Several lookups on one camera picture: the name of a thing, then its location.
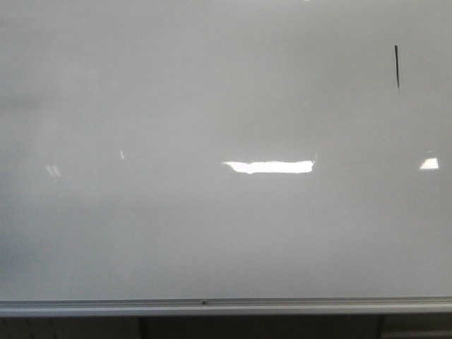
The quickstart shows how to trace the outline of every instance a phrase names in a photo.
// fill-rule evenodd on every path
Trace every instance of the white whiteboard surface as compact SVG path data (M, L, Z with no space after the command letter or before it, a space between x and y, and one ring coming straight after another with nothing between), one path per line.
M452 297L450 1L0 4L2 302Z

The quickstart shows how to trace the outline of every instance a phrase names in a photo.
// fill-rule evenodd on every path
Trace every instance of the whiteboard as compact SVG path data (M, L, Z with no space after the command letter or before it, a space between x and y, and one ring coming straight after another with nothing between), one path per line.
M448 1L0 4L0 311L452 310Z

